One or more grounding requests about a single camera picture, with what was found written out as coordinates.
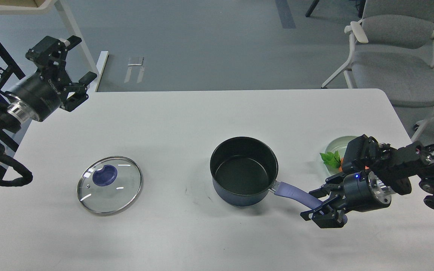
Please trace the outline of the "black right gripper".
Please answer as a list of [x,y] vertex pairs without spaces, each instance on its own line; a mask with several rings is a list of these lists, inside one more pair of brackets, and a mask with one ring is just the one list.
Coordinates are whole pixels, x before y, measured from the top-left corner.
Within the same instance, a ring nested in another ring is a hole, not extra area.
[[315,198],[327,195],[335,198],[330,205],[312,204],[308,211],[300,213],[304,220],[313,221],[319,228],[342,228],[345,225],[345,212],[387,208],[392,201],[391,195],[374,183],[366,171],[327,177],[323,185],[309,194]]

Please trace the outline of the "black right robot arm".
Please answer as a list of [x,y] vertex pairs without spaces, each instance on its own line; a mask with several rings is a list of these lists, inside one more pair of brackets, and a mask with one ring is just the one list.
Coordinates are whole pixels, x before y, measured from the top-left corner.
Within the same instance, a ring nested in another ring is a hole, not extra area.
[[424,146],[416,141],[395,149],[362,135],[348,142],[341,168],[341,173],[310,192],[327,199],[302,212],[304,220],[320,228],[341,228],[348,212],[387,208],[391,194],[410,194],[412,176],[420,178],[419,187],[428,194],[424,204],[434,210],[434,144]]

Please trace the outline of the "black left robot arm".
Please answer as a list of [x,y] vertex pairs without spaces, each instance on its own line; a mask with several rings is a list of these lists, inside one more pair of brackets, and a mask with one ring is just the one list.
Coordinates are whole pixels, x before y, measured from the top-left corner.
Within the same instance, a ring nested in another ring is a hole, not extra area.
[[72,82],[66,71],[68,52],[82,41],[74,35],[67,39],[45,36],[25,55],[35,64],[35,73],[5,93],[0,91],[0,186],[21,187],[33,180],[31,171],[7,155],[6,147],[16,150],[18,145],[6,131],[18,132],[29,119],[43,122],[58,108],[71,112],[89,98],[87,89],[97,74],[88,72]]

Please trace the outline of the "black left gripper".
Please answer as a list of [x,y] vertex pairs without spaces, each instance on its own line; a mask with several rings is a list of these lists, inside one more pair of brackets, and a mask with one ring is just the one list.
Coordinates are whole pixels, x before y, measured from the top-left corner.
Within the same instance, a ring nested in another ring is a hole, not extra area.
[[89,84],[97,74],[88,72],[78,82],[71,82],[65,72],[68,51],[81,42],[74,35],[67,39],[45,36],[26,52],[26,59],[36,65],[37,71],[5,92],[12,117],[19,122],[43,122],[57,108],[71,112],[89,98]]

